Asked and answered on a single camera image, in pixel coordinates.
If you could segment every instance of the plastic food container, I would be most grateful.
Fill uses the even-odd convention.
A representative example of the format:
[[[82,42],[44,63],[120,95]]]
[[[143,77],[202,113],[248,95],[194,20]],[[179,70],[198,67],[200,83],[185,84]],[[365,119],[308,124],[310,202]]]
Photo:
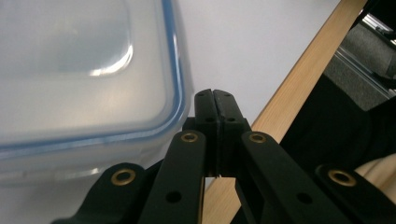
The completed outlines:
[[[0,5],[0,184],[148,167],[187,116],[177,10],[156,0]]]

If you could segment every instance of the screw hole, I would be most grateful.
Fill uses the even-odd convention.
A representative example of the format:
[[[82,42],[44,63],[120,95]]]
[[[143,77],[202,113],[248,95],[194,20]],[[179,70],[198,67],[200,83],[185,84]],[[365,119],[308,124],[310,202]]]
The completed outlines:
[[[328,175],[333,182],[345,187],[354,187],[357,184],[352,175],[342,170],[330,170]]]
[[[181,194],[178,191],[172,191],[166,194],[166,201],[169,203],[178,203],[181,200]]]
[[[259,133],[253,133],[249,136],[250,141],[255,143],[264,143],[267,139],[264,135]]]
[[[181,140],[183,140],[184,142],[195,142],[197,139],[198,135],[196,135],[195,133],[185,133],[181,135]]]
[[[111,183],[115,186],[124,186],[134,181],[136,173],[130,169],[121,169],[111,176]]]
[[[311,204],[313,202],[311,196],[309,196],[306,193],[298,193],[297,194],[297,199],[298,201],[300,201],[301,203],[305,203],[305,204]]]

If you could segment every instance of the light wood surface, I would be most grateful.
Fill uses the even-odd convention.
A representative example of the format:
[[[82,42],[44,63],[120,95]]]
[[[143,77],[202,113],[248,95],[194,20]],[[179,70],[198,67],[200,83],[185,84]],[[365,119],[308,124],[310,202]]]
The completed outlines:
[[[365,2],[341,0],[253,123],[254,131],[280,142]],[[230,223],[239,207],[234,179],[215,179],[205,193],[203,223]]]

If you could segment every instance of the black fabric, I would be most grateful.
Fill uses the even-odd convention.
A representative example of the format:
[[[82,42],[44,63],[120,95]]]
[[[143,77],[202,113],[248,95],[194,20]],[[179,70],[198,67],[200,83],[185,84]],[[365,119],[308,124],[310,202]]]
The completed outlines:
[[[322,76],[280,145],[309,175],[323,163],[355,169],[396,152],[395,112],[395,99],[363,111]]]

